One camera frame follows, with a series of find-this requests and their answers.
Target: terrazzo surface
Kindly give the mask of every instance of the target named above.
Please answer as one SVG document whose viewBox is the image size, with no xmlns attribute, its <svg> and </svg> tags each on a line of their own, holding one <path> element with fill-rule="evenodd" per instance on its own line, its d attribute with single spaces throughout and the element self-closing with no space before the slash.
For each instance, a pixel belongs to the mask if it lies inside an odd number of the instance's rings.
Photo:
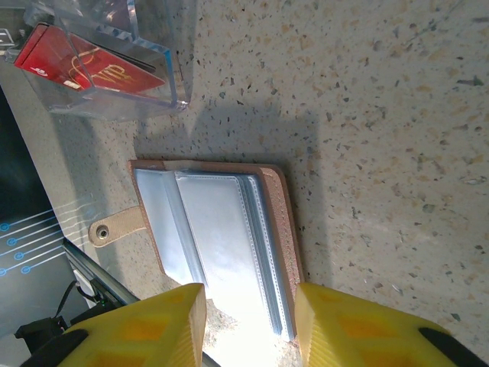
<svg viewBox="0 0 489 367">
<path fill-rule="evenodd" d="M 172 117 L 49 115 L 21 72 L 0 65 L 53 206 L 88 195 L 101 218 L 135 205 L 134 158 L 278 164 L 307 281 L 433 320 L 489 360 L 487 0 L 196 11 L 193 101 Z M 77 214 L 73 238 L 90 222 Z M 139 297 L 175 286 L 146 233 L 86 251 Z M 223 367 L 300 365 L 296 347 L 212 307 L 205 342 Z"/>
</svg>

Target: red card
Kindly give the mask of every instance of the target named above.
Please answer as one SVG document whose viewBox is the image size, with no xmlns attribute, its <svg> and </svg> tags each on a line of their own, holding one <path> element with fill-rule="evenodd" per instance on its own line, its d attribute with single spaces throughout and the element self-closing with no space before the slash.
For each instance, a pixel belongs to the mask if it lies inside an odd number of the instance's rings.
<svg viewBox="0 0 489 367">
<path fill-rule="evenodd" d="M 15 66 L 74 90 L 90 88 L 90 80 L 97 87 L 125 93 L 141 93 L 165 84 L 132 63 L 70 34 L 77 57 L 66 37 L 59 27 L 39 24 Z"/>
</svg>

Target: granite countertop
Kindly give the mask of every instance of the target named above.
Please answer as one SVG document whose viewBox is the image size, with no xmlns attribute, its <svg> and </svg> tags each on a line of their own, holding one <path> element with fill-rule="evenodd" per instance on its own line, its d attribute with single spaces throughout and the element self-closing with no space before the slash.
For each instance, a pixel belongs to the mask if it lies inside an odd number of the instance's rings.
<svg viewBox="0 0 489 367">
<path fill-rule="evenodd" d="M 433 320 L 488 360 L 486 5 L 199 2 L 190 108 L 138 122 L 50 115 L 5 63 L 0 83 L 53 207 L 87 204 L 65 235 L 137 204 L 129 159 L 278 164 L 307 281 Z M 139 297 L 175 286 L 145 232 L 85 250 Z M 300 365 L 212 308 L 208 326 L 223 366 Z"/>
</svg>

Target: card holder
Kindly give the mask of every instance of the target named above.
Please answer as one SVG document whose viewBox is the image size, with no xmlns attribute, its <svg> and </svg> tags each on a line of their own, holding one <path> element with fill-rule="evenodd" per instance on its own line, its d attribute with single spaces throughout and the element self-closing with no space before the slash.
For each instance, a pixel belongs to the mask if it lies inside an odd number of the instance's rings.
<svg viewBox="0 0 489 367">
<path fill-rule="evenodd" d="M 268 323 L 292 340 L 302 268 L 282 173 L 275 166 L 198 161 L 130 161 L 129 169 L 141 205 L 125 216 L 148 229 L 161 270 L 181 284 L 203 283 L 229 316 Z M 121 213 L 90 226 L 96 247 L 140 229 Z M 111 235 L 97 239 L 105 224 Z"/>
</svg>

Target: black cable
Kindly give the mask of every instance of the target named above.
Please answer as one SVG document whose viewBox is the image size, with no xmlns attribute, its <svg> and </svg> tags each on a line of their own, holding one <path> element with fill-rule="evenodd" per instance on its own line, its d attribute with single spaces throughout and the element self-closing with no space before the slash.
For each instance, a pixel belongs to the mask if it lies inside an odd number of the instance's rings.
<svg viewBox="0 0 489 367">
<path fill-rule="evenodd" d="M 86 298 L 87 300 L 90 300 L 94 303 L 97 303 L 99 300 L 97 300 L 94 296 L 91 296 L 87 293 L 85 293 L 82 289 L 82 286 L 80 284 L 77 284 L 76 285 L 76 290 L 78 291 L 78 293 L 80 293 L 82 295 L 82 297 Z"/>
<path fill-rule="evenodd" d="M 61 310 L 63 309 L 64 304 L 66 303 L 66 300 L 68 299 L 68 296 L 70 295 L 71 290 L 75 285 L 78 283 L 78 281 L 72 281 L 68 288 L 64 291 L 63 298 L 61 298 L 60 305 L 58 306 L 58 311 L 56 312 L 56 315 L 54 315 L 54 318 L 56 319 L 59 315 Z"/>
</svg>

